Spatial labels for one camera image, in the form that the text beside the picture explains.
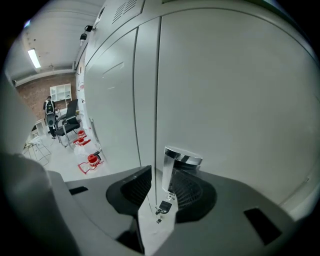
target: backpack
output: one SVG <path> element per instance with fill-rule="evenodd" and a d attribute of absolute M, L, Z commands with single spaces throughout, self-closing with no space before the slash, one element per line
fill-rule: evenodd
<path fill-rule="evenodd" d="M 54 105 L 52 104 L 51 100 L 45 101 L 45 113 L 50 114 L 54 112 Z"/>

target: fluorescent light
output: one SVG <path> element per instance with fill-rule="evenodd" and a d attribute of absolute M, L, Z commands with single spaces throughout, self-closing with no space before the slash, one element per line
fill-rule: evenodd
<path fill-rule="evenodd" d="M 32 60 L 34 67 L 36 69 L 41 68 L 35 49 L 28 50 L 28 54 L 30 56 L 30 59 Z"/>
<path fill-rule="evenodd" d="M 30 25 L 30 19 L 24 24 L 23 28 L 26 28 Z"/>

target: black office chair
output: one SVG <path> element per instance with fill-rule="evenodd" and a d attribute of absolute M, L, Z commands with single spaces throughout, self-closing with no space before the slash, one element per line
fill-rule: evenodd
<path fill-rule="evenodd" d="M 70 140 L 68 137 L 68 133 L 74 131 L 75 129 L 80 128 L 80 124 L 76 119 L 76 110 L 77 110 L 77 104 L 78 104 L 78 99 L 74 99 L 69 102 L 68 108 L 66 110 L 66 114 L 58 118 L 55 122 L 55 134 L 57 136 L 66 136 L 68 145 L 71 147 Z M 58 127 L 59 122 L 62 120 L 62 126 Z M 68 145 L 64 145 L 59 138 L 59 141 L 64 147 L 67 147 Z"/>

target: shelving unit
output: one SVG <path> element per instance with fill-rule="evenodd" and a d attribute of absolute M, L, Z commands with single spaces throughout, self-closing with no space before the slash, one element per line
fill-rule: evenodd
<path fill-rule="evenodd" d="M 71 84 L 62 84 L 50 87 L 50 95 L 54 102 L 65 101 L 65 107 L 68 106 L 68 102 L 72 101 Z"/>

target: brick wall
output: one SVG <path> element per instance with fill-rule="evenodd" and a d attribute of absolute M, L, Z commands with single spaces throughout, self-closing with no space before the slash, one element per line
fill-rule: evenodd
<path fill-rule="evenodd" d="M 17 86 L 16 90 L 39 120 L 45 118 L 43 107 L 45 100 L 50 95 L 50 87 L 64 84 L 71 84 L 71 97 L 73 100 L 76 99 L 77 94 L 75 73 L 56 74 L 32 80 Z M 65 100 L 55 101 L 55 107 L 58 109 L 65 109 Z"/>

